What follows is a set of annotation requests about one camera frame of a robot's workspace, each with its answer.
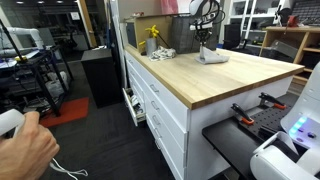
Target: red clamp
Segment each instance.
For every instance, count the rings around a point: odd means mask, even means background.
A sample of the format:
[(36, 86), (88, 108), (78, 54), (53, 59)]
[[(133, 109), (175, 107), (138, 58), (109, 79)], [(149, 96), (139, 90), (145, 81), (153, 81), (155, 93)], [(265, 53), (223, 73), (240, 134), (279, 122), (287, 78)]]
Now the red clamp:
[(265, 105), (265, 102), (269, 101), (271, 103), (274, 103), (273, 106), (278, 109), (284, 110), (287, 108), (287, 106), (284, 103), (278, 101), (276, 98), (274, 98), (273, 96), (270, 96), (267, 93), (262, 92), (259, 98), (261, 98), (260, 105)]
[(246, 112), (236, 103), (232, 104), (231, 109), (233, 109), (237, 114), (242, 116), (241, 121), (245, 123), (246, 125), (253, 125), (254, 120), (251, 119)]

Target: red rug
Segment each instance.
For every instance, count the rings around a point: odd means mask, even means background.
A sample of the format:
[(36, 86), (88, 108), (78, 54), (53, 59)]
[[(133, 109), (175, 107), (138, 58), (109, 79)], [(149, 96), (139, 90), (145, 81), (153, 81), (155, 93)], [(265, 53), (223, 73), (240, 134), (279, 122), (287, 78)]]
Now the red rug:
[(88, 105), (89, 98), (64, 102), (60, 108), (61, 116), (55, 117), (53, 113), (50, 113), (40, 120), (40, 124), (44, 127), (51, 127), (85, 118), (88, 115)]

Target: blue light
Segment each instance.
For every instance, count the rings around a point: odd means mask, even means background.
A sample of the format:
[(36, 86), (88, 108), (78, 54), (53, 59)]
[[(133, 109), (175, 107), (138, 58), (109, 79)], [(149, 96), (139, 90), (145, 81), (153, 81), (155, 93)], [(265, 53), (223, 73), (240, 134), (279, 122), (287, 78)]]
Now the blue light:
[(294, 125), (294, 127), (297, 128), (297, 129), (301, 128), (301, 126), (302, 126), (302, 124), (298, 124), (298, 123), (296, 123), (296, 124)]
[(297, 132), (297, 130), (296, 130), (296, 129), (291, 129), (290, 132), (291, 132), (292, 134), (295, 134), (295, 133)]
[(300, 122), (300, 123), (303, 124), (303, 123), (305, 123), (306, 121), (307, 121), (307, 118), (306, 118), (306, 117), (301, 117), (298, 122)]

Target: person's hand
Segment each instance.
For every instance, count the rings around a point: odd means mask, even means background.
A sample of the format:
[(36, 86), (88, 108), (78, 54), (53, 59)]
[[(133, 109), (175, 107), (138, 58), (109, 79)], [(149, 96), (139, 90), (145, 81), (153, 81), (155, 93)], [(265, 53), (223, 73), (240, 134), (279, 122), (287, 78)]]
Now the person's hand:
[(39, 113), (25, 114), (17, 135), (0, 141), (0, 179), (39, 179), (60, 147), (51, 132), (39, 125)]

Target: open drawer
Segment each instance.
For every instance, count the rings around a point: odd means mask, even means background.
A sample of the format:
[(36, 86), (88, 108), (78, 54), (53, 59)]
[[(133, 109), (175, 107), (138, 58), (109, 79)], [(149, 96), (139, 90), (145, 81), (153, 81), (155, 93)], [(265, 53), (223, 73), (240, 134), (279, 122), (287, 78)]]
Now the open drawer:
[(128, 88), (128, 89), (122, 88), (122, 93), (124, 96), (124, 100), (127, 104), (127, 107), (129, 108), (129, 112), (132, 116), (133, 122), (136, 126), (138, 126), (139, 122), (146, 120), (145, 109), (142, 109), (143, 108), (142, 106), (141, 106), (140, 110), (137, 110), (138, 108), (136, 108), (136, 106), (133, 107), (132, 98), (130, 96), (130, 94), (133, 94), (131, 88)]

